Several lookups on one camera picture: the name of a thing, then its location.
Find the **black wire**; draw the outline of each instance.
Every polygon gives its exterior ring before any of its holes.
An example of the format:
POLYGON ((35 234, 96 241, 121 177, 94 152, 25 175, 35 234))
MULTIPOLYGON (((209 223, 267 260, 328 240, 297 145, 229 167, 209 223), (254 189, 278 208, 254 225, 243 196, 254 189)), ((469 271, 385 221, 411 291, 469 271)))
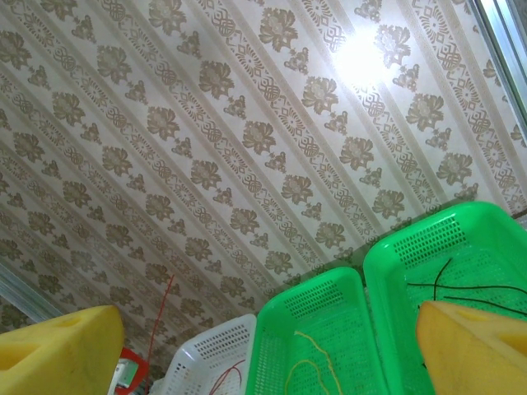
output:
POLYGON ((443 274, 443 271, 446 269, 450 262, 452 262, 452 258, 449 258, 448 261, 446 261, 445 266, 443 266, 439 273, 437 273, 436 280, 434 281, 434 300, 436 300, 437 282, 439 281, 439 277, 441 277, 441 274, 443 274))
POLYGON ((486 289, 504 289, 517 290, 527 295, 527 290, 522 290, 516 286, 441 286, 439 284, 417 284, 416 282, 407 283, 408 286, 435 286, 437 288, 445 288, 447 290, 486 290, 486 289))
POLYGON ((510 308, 505 307, 505 306, 502 306, 502 305, 500 305, 500 304, 493 303, 493 302, 489 302, 488 300, 480 300, 480 299, 472 299, 472 298, 457 298, 457 297, 454 297, 454 296, 445 296, 445 299, 450 299, 450 300, 464 300, 464 301, 467 301, 467 302, 478 302, 478 303, 489 304, 489 305, 491 305, 491 306, 498 307, 499 309, 504 309, 504 310, 510 311, 510 312, 512 312, 512 313, 518 313, 518 314, 521 314, 521 315, 527 317, 527 313, 525 313, 525 312, 523 312, 523 311, 519 311, 519 310, 515 310, 515 309, 510 309, 510 308))

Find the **metal frame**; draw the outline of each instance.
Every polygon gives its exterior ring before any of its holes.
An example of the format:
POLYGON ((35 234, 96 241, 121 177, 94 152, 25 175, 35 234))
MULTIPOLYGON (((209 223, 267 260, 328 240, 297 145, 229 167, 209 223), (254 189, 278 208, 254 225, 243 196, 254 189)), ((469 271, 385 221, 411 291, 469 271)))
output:
POLYGON ((469 3, 527 141, 527 34, 516 6, 511 0, 469 3))
POLYGON ((0 262, 0 296, 35 323, 64 315, 64 312, 51 304, 38 291, 28 286, 2 262, 0 262))

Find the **light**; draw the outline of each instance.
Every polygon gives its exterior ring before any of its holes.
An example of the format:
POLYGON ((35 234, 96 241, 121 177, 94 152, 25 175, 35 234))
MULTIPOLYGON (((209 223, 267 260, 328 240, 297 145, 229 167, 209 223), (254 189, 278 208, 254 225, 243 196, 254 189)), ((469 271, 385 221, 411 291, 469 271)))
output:
POLYGON ((375 32, 357 32, 333 56, 333 64, 348 88, 364 88, 383 81, 389 70, 383 54, 375 46, 375 32))

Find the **patterned ceiling panel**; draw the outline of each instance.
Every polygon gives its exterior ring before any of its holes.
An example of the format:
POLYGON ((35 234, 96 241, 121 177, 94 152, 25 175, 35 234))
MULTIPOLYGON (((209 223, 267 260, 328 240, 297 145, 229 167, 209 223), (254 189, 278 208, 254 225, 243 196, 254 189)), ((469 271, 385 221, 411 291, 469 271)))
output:
POLYGON ((0 333, 27 327, 33 321, 19 309, 0 297, 0 333))
POLYGON ((0 9, 0 255, 64 311, 118 305, 142 355, 175 275, 158 372, 441 205, 527 208, 525 142, 464 0, 0 9))

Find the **yellow foam block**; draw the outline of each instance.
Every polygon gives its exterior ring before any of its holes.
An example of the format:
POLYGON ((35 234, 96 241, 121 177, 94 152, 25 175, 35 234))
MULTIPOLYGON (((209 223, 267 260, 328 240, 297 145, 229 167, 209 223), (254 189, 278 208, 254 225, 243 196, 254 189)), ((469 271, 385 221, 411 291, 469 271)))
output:
POLYGON ((0 395, 106 395, 123 348, 114 306, 0 335, 0 395))
POLYGON ((425 302, 417 341, 438 395, 527 393, 527 323, 425 302))

